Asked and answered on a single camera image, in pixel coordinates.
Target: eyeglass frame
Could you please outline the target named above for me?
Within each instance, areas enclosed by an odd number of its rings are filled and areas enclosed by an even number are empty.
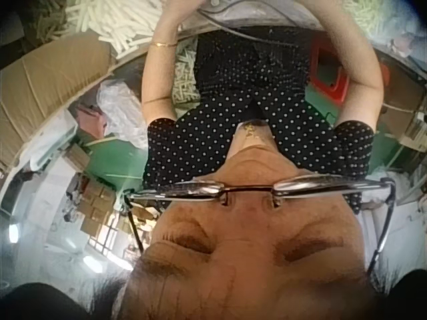
[[[291,189],[288,190],[288,192],[290,193],[294,193],[294,195],[278,195],[278,194],[274,194],[274,192],[286,192],[286,191],[277,191],[274,189],[274,187],[276,185],[279,185],[280,183],[292,183],[294,181],[297,181],[298,179],[301,178],[313,178],[313,177],[325,177],[325,178],[344,178],[347,180],[344,180],[341,182],[341,184],[345,185],[347,183],[359,183],[359,184],[365,184],[365,188],[363,189],[357,189],[357,185],[354,186],[356,187],[355,189],[351,189],[351,190],[326,190],[322,192],[322,188],[328,188],[327,183],[325,183],[325,186],[321,186],[321,187],[316,187],[311,189],[306,193],[306,194],[295,194],[298,192],[302,192],[304,190],[304,188],[296,188],[296,189]],[[384,222],[384,226],[380,235],[380,238],[378,240],[378,244],[377,244],[377,248],[375,249],[368,270],[367,270],[367,274],[368,276],[370,276],[375,268],[375,264],[377,262],[377,260],[379,259],[379,256],[385,246],[386,240],[387,240],[387,236],[388,236],[388,232],[390,229],[390,222],[391,222],[391,218],[392,218],[392,214],[393,214],[393,210],[394,210],[394,203],[396,201],[396,183],[394,182],[393,179],[390,178],[382,178],[380,181],[373,181],[373,180],[352,180],[351,178],[347,178],[344,176],[340,176],[340,175],[306,175],[306,176],[299,176],[299,177],[295,177],[295,178],[291,178],[291,179],[286,179],[283,181],[280,181],[278,183],[275,183],[274,185],[244,185],[244,186],[228,186],[225,185],[223,183],[217,183],[215,181],[186,181],[183,183],[175,183],[172,185],[166,185],[166,186],[162,186],[163,188],[165,187],[185,187],[185,185],[189,185],[190,183],[193,184],[216,184],[217,187],[220,187],[218,189],[218,192],[216,194],[207,194],[207,195],[203,195],[206,196],[206,198],[203,197],[194,197],[194,195],[188,194],[185,197],[181,196],[181,197],[165,197],[164,195],[159,195],[159,191],[152,189],[152,190],[146,190],[146,191],[142,191],[141,193],[130,193],[128,195],[123,195],[123,200],[125,202],[125,211],[127,211],[127,216],[129,218],[129,221],[131,223],[131,227],[132,227],[132,231],[133,234],[135,236],[135,239],[137,241],[137,245],[138,248],[141,252],[141,254],[143,254],[143,246],[142,246],[142,242],[141,239],[139,238],[139,235],[137,233],[137,228],[135,226],[135,222],[133,220],[133,215],[131,213],[131,208],[135,205],[135,203],[132,203],[131,200],[155,200],[155,201],[188,201],[188,202],[206,202],[206,201],[215,201],[216,199],[221,199],[224,195],[226,195],[225,201],[223,199],[222,201],[222,205],[228,205],[228,193],[235,193],[235,192],[243,192],[243,191],[258,191],[258,192],[270,192],[273,196],[273,204],[274,207],[279,207],[281,205],[282,199],[305,199],[305,198],[309,198],[309,197],[319,197],[319,196],[325,196],[325,195],[331,195],[331,194],[341,194],[341,195],[345,195],[345,194],[352,194],[352,193],[360,193],[360,192],[364,192],[364,191],[371,191],[371,190],[378,190],[378,189],[385,189],[385,188],[390,188],[390,194],[387,197],[387,199],[385,200],[385,204],[388,206],[388,210],[387,210],[387,214],[386,214],[386,219]]]

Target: hand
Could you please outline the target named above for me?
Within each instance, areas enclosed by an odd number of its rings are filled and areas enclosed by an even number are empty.
[[[162,20],[179,25],[197,10],[206,0],[167,0]]]

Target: sleeve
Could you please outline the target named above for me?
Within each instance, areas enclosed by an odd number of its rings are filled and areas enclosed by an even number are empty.
[[[335,136],[341,145],[346,164],[344,174],[355,179],[364,179],[369,171],[374,131],[360,121],[346,121],[335,128]],[[344,199],[355,214],[360,212],[361,193],[345,195]]]
[[[165,157],[167,142],[171,136],[175,121],[161,118],[150,123],[147,129],[148,136],[148,158],[143,174],[143,188],[149,189],[157,183],[158,170]]]

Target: plastic bag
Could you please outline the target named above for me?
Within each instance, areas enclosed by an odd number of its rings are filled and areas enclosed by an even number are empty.
[[[107,117],[105,135],[129,141],[135,147],[148,149],[147,124],[141,103],[122,80],[106,80],[97,93],[97,104]]]

